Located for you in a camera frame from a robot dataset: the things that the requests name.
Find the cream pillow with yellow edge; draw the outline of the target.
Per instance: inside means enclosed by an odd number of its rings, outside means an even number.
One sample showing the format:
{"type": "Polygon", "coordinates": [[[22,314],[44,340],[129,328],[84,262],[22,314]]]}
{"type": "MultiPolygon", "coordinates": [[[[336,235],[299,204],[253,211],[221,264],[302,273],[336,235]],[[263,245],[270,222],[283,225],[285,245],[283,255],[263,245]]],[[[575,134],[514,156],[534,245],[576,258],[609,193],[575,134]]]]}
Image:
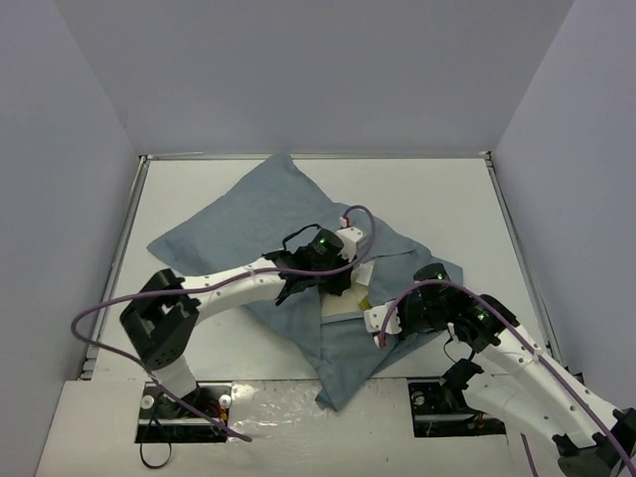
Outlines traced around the cream pillow with yellow edge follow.
{"type": "Polygon", "coordinates": [[[336,315],[363,311],[371,307],[369,290],[375,262],[372,259],[354,268],[351,274],[351,285],[340,296],[321,295],[321,317],[324,320],[336,315]]]}

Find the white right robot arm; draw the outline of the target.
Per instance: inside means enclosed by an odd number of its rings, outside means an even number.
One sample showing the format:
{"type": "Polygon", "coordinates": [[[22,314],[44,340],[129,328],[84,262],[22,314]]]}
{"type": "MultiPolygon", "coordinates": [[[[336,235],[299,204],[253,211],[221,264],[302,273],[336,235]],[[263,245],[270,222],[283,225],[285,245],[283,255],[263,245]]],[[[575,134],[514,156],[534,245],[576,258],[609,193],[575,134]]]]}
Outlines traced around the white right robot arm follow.
{"type": "Polygon", "coordinates": [[[617,476],[635,471],[635,410],[610,403],[580,382],[496,298],[450,280],[435,263],[386,312],[377,340],[391,326],[406,337],[445,332],[469,347],[442,377],[440,395],[513,426],[542,445],[565,476],[617,476]]]}

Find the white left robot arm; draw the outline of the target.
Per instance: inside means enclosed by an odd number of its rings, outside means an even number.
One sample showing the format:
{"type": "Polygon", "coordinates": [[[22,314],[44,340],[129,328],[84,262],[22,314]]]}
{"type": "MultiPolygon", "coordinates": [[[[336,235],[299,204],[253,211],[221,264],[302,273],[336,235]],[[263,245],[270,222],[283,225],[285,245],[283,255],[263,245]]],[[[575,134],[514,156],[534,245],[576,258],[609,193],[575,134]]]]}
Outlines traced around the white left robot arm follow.
{"type": "Polygon", "coordinates": [[[140,361],[167,389],[164,403],[178,415],[200,403],[198,384],[184,357],[195,327],[229,309],[258,301],[281,304],[313,286],[340,295],[351,285],[349,269],[328,275],[356,258],[365,233],[348,227],[331,232],[320,227],[313,240],[296,251],[286,248],[222,272],[178,276],[172,269],[156,272],[144,292],[204,288],[204,293],[136,298],[120,313],[119,322],[140,361]]]}

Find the blue striped pillowcase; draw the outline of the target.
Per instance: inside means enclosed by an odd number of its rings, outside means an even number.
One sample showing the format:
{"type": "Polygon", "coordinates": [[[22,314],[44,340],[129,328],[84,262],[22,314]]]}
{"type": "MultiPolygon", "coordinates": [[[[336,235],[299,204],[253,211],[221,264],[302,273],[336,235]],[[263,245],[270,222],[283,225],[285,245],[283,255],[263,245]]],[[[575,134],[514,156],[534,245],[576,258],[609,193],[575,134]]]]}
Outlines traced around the blue striped pillowcase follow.
{"type": "MultiPolygon", "coordinates": [[[[282,240],[309,224],[329,230],[339,226],[346,205],[333,202],[288,155],[274,155],[243,176],[227,193],[186,222],[148,244],[148,251],[183,275],[215,273],[247,264],[281,247],[282,240]]],[[[382,220],[368,259],[375,267],[369,301],[382,305],[413,283],[422,267],[438,257],[424,245],[400,235],[382,220]]],[[[321,407],[342,410],[373,374],[428,343],[433,332],[385,350],[367,332],[363,312],[321,317],[316,288],[287,298],[248,305],[275,333],[292,340],[314,368],[323,388],[321,407]]]]}

